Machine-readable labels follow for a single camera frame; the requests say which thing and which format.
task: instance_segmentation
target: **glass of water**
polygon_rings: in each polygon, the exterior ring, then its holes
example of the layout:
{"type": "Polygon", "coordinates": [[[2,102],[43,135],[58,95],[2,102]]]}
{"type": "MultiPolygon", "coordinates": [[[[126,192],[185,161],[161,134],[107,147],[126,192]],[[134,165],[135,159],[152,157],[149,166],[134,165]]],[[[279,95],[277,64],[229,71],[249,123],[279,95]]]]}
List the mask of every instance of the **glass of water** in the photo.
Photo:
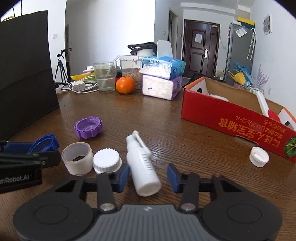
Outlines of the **glass of water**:
{"type": "Polygon", "coordinates": [[[117,61],[94,63],[94,74],[99,91],[114,91],[117,74],[117,61]]]}

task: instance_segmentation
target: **black tripod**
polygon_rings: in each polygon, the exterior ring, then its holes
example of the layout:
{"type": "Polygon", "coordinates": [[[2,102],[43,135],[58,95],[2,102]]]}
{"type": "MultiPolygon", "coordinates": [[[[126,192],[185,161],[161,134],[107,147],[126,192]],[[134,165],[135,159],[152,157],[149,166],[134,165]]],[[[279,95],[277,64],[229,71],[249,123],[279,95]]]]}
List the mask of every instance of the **black tripod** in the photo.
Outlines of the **black tripod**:
{"type": "Polygon", "coordinates": [[[57,69],[56,69],[56,74],[55,74],[55,77],[54,77],[54,83],[55,83],[55,88],[56,89],[59,87],[59,85],[68,85],[69,84],[67,74],[66,74],[66,71],[65,71],[65,68],[64,68],[64,65],[63,65],[63,62],[62,62],[61,58],[65,58],[63,56],[63,52],[65,52],[67,54],[68,51],[71,51],[71,50],[72,50],[72,48],[61,50],[61,53],[57,55],[57,57],[59,59],[58,59],[58,62],[57,62],[57,69]],[[58,69],[61,72],[62,82],[56,82],[58,69]]]}

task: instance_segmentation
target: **orange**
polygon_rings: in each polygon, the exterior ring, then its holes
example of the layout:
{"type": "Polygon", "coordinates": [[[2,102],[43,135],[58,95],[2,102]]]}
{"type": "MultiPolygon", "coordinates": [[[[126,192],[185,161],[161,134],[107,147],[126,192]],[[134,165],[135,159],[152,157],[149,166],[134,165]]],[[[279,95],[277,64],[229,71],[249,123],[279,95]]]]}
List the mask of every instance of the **orange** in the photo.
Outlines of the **orange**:
{"type": "Polygon", "coordinates": [[[135,81],[131,77],[121,77],[116,82],[116,90],[121,94],[129,94],[135,89],[135,81]]]}

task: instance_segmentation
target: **green pumpkin illustration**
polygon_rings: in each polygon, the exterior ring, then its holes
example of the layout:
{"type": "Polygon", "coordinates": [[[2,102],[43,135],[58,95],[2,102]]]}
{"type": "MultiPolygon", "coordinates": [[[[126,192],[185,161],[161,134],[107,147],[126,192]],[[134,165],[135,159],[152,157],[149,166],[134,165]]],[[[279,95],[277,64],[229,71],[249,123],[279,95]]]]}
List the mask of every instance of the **green pumpkin illustration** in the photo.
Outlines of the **green pumpkin illustration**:
{"type": "Polygon", "coordinates": [[[296,157],[296,136],[287,141],[284,148],[286,157],[296,157]]]}

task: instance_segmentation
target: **purple bottle cap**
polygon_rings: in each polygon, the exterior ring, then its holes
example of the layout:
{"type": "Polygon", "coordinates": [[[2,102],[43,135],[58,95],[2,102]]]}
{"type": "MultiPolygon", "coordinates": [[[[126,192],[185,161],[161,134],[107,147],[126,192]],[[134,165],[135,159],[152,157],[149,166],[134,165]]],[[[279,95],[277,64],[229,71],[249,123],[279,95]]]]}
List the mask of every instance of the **purple bottle cap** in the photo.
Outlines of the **purple bottle cap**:
{"type": "Polygon", "coordinates": [[[74,126],[74,131],[79,138],[87,139],[101,133],[102,128],[102,120],[99,119],[99,117],[90,116],[77,121],[74,126]]]}

